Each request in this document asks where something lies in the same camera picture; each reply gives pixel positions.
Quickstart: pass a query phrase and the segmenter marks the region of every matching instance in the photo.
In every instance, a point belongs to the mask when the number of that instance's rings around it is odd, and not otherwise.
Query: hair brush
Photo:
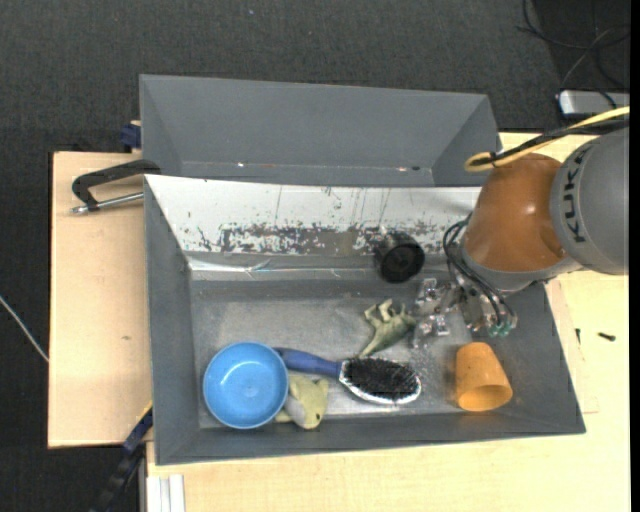
[[[356,396],[377,404],[406,404],[422,390],[409,366],[373,357],[328,361],[301,350],[276,348],[290,370],[333,377]]]

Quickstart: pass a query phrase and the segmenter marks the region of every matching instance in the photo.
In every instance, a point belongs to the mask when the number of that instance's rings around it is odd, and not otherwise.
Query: wooden table
[[[528,137],[504,134],[503,142]],[[584,140],[567,138],[544,153],[562,160]],[[68,213],[79,204],[70,188],[76,176],[138,157],[54,157],[51,448],[122,443],[151,399],[142,208]],[[96,195],[139,190],[133,179]],[[628,510],[628,278],[577,272],[553,280],[548,293],[584,435],[162,467],[150,436],[148,474],[182,474],[189,512]]]

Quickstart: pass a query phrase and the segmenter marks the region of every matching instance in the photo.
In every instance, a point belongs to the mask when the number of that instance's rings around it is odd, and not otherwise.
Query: toy dinosaur
[[[388,299],[382,304],[374,304],[364,312],[364,317],[374,327],[375,334],[371,342],[360,352],[360,357],[391,347],[416,326],[416,319],[405,311],[404,304],[400,313],[394,311],[392,304],[392,299]],[[373,316],[376,309],[381,319]]]
[[[313,381],[302,375],[289,373],[289,395],[283,409],[276,416],[276,421],[293,421],[305,430],[316,428],[327,410],[328,393],[329,381]]]

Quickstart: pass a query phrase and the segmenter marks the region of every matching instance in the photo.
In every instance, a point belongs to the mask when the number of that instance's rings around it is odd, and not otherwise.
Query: black bristles
[[[385,359],[350,359],[343,367],[343,376],[345,383],[385,401],[404,401],[420,392],[420,380],[414,370]]]

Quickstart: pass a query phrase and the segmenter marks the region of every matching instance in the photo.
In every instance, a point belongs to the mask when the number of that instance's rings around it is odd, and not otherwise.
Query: yellow cable
[[[593,117],[590,117],[589,119],[585,119],[584,121],[580,121],[579,123],[571,125],[569,126],[569,128],[567,128],[567,130],[571,130],[573,128],[580,128],[582,126],[589,126],[595,123],[599,123],[601,121],[606,121],[607,119],[613,119],[614,117],[619,117],[619,116],[629,114],[630,112],[631,112],[630,107],[615,108],[613,110],[603,112],[602,114],[595,115]],[[494,167],[501,167],[503,165],[507,165],[511,162],[514,162],[525,155],[533,153],[534,151],[537,151],[565,136],[566,135],[561,135],[556,139],[549,139],[547,141],[541,142],[540,144],[537,144],[536,146],[531,146],[530,148],[523,149],[522,151],[514,153],[513,155],[510,155],[508,157],[497,158],[493,162],[474,165],[473,162],[475,160],[479,160],[482,158],[491,158],[491,153],[488,153],[488,152],[478,153],[476,155],[473,155],[471,158],[467,159],[467,161],[464,163],[464,168],[468,172],[480,172],[480,171],[486,171],[488,169],[493,169]]]

